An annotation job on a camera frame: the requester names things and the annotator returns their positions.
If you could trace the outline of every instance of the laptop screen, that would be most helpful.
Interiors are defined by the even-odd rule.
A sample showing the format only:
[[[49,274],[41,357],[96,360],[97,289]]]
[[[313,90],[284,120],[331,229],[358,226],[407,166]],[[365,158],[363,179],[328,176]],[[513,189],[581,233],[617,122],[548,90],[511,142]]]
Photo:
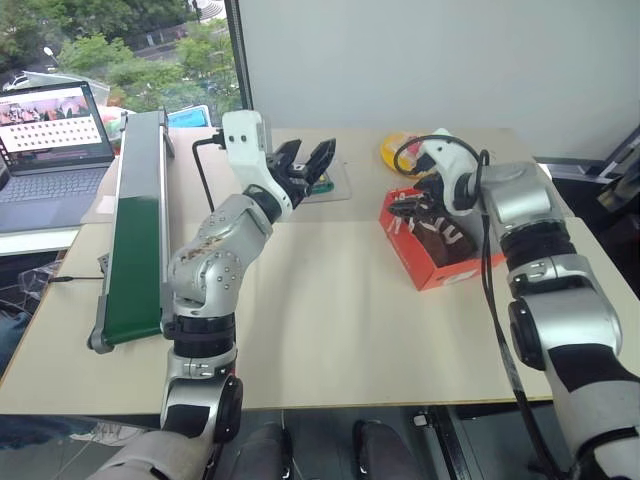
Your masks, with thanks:
[[[106,163],[113,151],[86,82],[0,95],[0,155],[9,171]]]

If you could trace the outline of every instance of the red box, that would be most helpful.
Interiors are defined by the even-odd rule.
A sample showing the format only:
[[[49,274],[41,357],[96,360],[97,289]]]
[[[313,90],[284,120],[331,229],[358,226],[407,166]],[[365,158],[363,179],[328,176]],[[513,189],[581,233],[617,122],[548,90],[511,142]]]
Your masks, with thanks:
[[[464,262],[438,267],[427,253],[420,241],[411,233],[409,226],[402,219],[393,216],[388,212],[387,207],[395,200],[420,196],[421,192],[413,188],[402,188],[387,192],[382,210],[380,211],[380,225],[391,241],[394,250],[402,260],[404,268],[409,273],[411,280],[418,290],[427,290],[440,285],[449,285],[467,278],[472,278],[480,274],[480,246],[482,236],[479,232],[469,231],[473,234],[478,245],[476,258],[470,258]],[[492,239],[492,247],[497,246],[497,242]],[[504,255],[494,253],[491,256],[491,265],[495,267],[504,261]]]

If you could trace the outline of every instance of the floor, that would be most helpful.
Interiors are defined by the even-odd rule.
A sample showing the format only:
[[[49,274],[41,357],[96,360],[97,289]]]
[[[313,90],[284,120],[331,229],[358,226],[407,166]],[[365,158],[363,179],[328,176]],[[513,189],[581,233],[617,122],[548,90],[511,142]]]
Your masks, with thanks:
[[[394,427],[418,460],[425,480],[450,478],[435,432],[411,424],[416,410],[397,407],[286,411],[284,420],[291,432],[294,458],[300,471],[294,478],[355,480],[351,427],[358,419],[378,419]],[[536,408],[535,415],[551,451],[566,468],[569,455],[552,407]],[[224,480],[227,477],[239,445],[253,430],[267,422],[280,423],[281,419],[280,411],[246,412],[238,437],[225,448],[215,478]],[[464,421],[454,419],[454,427],[473,480],[542,480],[541,475],[527,469],[534,454],[518,412]],[[55,477],[84,446],[84,442],[65,439],[16,451],[0,451],[0,478],[81,480],[117,451],[116,447],[89,444],[59,477]]]

